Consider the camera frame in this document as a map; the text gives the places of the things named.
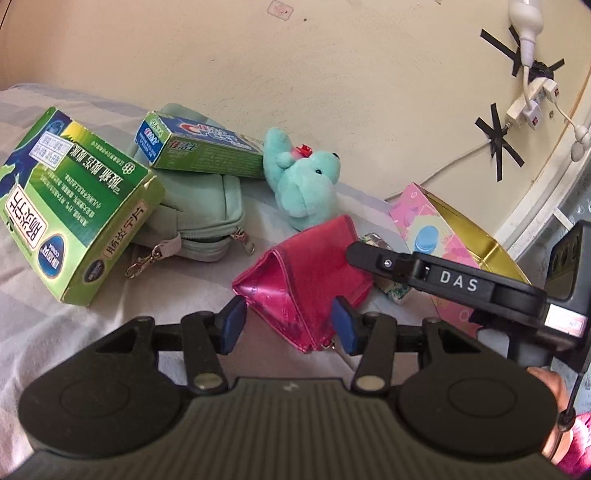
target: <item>human hand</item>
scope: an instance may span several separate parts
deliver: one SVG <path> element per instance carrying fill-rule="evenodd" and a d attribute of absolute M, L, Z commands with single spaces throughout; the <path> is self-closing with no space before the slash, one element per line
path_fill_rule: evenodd
<path fill-rule="evenodd" d="M 561 412 L 566 410 L 566 407 L 569 405 L 569 393 L 566 390 L 566 385 L 562 377 L 549 370 L 544 370 L 543 368 L 537 367 L 529 367 L 527 371 L 536 377 L 538 380 L 542 381 L 554 394 L 554 398 L 556 399 L 556 404 L 558 405 L 558 411 Z M 556 439 L 560 435 L 558 427 L 554 427 L 552 433 L 548 437 L 546 445 L 544 445 L 544 449 L 542 450 L 542 455 L 546 458 L 552 453 L 552 448 L 554 447 L 554 443 Z M 564 432 L 562 435 L 562 439 L 560 440 L 560 445 L 558 446 L 558 450 L 556 450 L 556 454 L 551 461 L 553 464 L 559 463 L 566 453 L 570 449 L 570 444 L 573 442 L 573 431 L 572 429 L 568 432 Z"/>

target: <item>blue and white toothpaste box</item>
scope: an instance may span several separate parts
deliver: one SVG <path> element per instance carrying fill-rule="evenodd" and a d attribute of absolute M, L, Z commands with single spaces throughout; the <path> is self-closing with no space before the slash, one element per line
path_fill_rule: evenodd
<path fill-rule="evenodd" d="M 135 142 L 154 168 L 265 177 L 262 142 L 186 118 L 150 112 Z"/>

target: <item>bed sheet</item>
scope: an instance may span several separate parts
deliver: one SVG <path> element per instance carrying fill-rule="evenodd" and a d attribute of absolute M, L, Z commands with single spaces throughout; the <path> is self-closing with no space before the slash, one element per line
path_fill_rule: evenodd
<path fill-rule="evenodd" d="M 16 85 L 0 92 L 0 165 L 50 106 L 63 110 L 123 151 L 146 113 L 134 105 L 72 90 Z M 199 105 L 189 107 L 199 110 Z M 146 253 L 130 246 L 89 307 L 56 301 L 7 229 L 0 226 L 0 477 L 31 453 L 18 423 L 17 405 L 22 390 L 32 380 L 135 316 L 149 315 L 162 324 L 178 322 L 197 310 L 219 310 L 233 296 L 232 280 L 269 247 L 295 233 L 281 219 L 264 181 L 244 180 L 242 190 L 246 230 L 255 242 L 256 255 L 247 257 L 239 245 L 234 245 L 214 264 L 174 257 L 156 263 L 137 279 L 127 280 L 125 269 L 132 259 Z M 344 184 L 337 185 L 337 190 L 340 207 L 351 215 L 358 234 L 377 232 L 395 249 L 407 251 L 387 215 L 389 204 Z M 400 307 L 373 291 L 363 308 L 392 314 L 408 325 L 418 325 L 422 318 L 435 313 L 430 299 L 418 292 Z M 339 351 L 299 353 L 252 312 L 234 352 L 221 361 L 229 380 L 237 376 L 339 377 L 348 382 L 356 365 L 356 359 Z M 397 361 L 397 381 L 414 368 L 410 358 Z M 179 384 L 186 382 L 180 355 L 163 354 L 160 370 Z"/>

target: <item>teal plush toy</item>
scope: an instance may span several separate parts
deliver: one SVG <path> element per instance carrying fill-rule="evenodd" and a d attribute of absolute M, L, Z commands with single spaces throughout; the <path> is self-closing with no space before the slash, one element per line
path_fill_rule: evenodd
<path fill-rule="evenodd" d="M 340 160 L 335 153 L 309 147 L 294 148 L 285 132 L 271 128 L 263 148 L 265 178 L 275 192 L 278 207 L 298 231 L 338 215 L 335 184 Z"/>

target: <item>pink wallet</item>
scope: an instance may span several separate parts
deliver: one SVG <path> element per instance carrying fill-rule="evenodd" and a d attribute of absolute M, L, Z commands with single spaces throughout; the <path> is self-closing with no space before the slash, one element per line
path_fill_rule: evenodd
<path fill-rule="evenodd" d="M 357 240 L 353 221 L 342 215 L 269 249 L 232 287 L 297 349 L 322 350 L 335 334 L 333 299 L 342 295 L 357 306 L 372 287 L 371 275 L 351 267 L 345 257 Z"/>

